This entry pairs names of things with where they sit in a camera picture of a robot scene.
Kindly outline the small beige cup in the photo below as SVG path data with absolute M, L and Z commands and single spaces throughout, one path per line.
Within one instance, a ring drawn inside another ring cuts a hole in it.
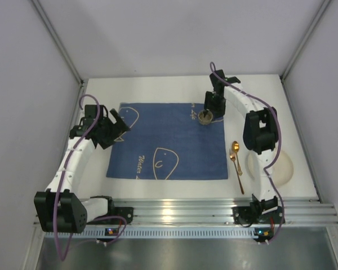
M 198 114 L 198 121 L 201 125 L 209 125 L 213 121 L 214 115 L 210 110 L 202 110 Z

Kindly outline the blue cloth placemat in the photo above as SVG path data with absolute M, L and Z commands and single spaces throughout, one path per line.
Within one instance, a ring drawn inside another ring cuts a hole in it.
M 122 103 L 130 131 L 111 148 L 106 176 L 116 179 L 213 181 L 229 176 L 224 121 L 202 125 L 201 103 Z

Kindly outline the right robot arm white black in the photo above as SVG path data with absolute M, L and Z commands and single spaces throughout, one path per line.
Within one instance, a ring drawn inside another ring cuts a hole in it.
M 237 77 L 227 78 L 222 70 L 216 70 L 211 63 L 210 81 L 212 91 L 207 91 L 204 109 L 199 117 L 207 125 L 223 118 L 226 104 L 233 105 L 244 118 L 243 142 L 252 153 L 252 176 L 254 178 L 252 202 L 250 207 L 254 215 L 262 215 L 276 210 L 278 198 L 270 180 L 275 163 L 276 143 L 281 137 L 277 127 L 277 111 L 267 102 L 246 93 Z

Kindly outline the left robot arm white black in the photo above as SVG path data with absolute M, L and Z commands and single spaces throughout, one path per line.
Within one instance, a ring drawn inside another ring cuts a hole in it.
M 64 158 L 45 191 L 38 191 L 34 205 L 45 232 L 81 233 L 87 223 L 101 222 L 116 215 L 117 207 L 110 196 L 89 199 L 77 196 L 85 167 L 94 150 L 107 149 L 129 127 L 115 109 L 104 105 L 86 105 L 84 116 L 69 133 Z

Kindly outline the copper spoon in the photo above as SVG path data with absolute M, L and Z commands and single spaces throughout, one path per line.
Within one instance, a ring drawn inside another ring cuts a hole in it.
M 237 159 L 239 161 L 239 158 L 238 158 L 239 143 L 237 141 L 233 141 L 232 149 L 237 153 Z M 241 175 L 238 175 L 238 173 L 237 173 L 237 178 L 238 178 L 239 186 L 240 186 L 240 189 L 241 189 L 241 193 L 244 195 L 244 188 L 243 188 L 240 176 Z

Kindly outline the copper fork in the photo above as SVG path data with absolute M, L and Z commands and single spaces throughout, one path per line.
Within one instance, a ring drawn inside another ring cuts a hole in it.
M 235 168 L 236 168 L 236 171 L 237 171 L 238 175 L 241 176 L 242 175 L 242 170 L 241 170 L 241 166 L 239 164 L 239 161 L 237 159 L 237 153 L 233 149 L 230 149 L 229 156 L 230 156 L 231 161 L 235 165 Z

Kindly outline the white paper plate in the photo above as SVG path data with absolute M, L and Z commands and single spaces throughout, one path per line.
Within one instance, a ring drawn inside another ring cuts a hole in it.
M 252 179 L 252 181 L 255 181 L 254 178 L 254 164 L 253 164 L 253 152 L 250 152 L 247 154 L 246 157 L 246 169 L 248 172 L 248 175 Z M 281 187 L 288 183 L 294 173 L 294 167 L 293 162 L 290 158 L 290 156 L 284 151 L 281 150 L 278 160 L 275 162 L 273 168 L 273 183 L 276 187 Z

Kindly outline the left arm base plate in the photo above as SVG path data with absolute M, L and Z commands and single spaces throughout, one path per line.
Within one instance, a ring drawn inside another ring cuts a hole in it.
M 127 222 L 127 224 L 130 224 L 133 220 L 134 217 L 134 208 L 133 207 L 121 207 L 121 206 L 116 206 L 114 208 L 114 211 L 111 212 L 109 215 L 106 215 L 106 217 L 109 216 L 120 216 L 122 218 L 124 218 Z M 121 219 L 106 219 L 106 220 L 98 220 L 98 218 L 96 218 L 95 221 L 91 221 L 89 222 L 90 225 L 124 225 L 124 221 L 122 221 Z

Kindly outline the aluminium frame rail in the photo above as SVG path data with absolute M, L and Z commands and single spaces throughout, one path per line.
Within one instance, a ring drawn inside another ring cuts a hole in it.
M 233 199 L 164 199 L 164 200 L 113 200 L 115 206 L 133 207 L 134 217 L 130 224 L 135 225 L 171 225 L 234 224 L 233 208 L 249 206 L 251 200 Z M 318 201 L 294 200 L 280 202 L 283 217 L 278 225 L 319 226 L 323 224 L 338 224 L 336 210 L 331 204 Z M 106 219 L 121 219 L 120 216 L 109 216 Z

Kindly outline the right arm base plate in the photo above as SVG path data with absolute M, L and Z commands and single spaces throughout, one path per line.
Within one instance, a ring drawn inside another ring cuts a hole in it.
M 253 224 L 279 224 L 282 217 L 282 208 L 262 215 L 254 214 L 249 206 L 236 206 L 233 209 L 234 224 L 249 227 Z

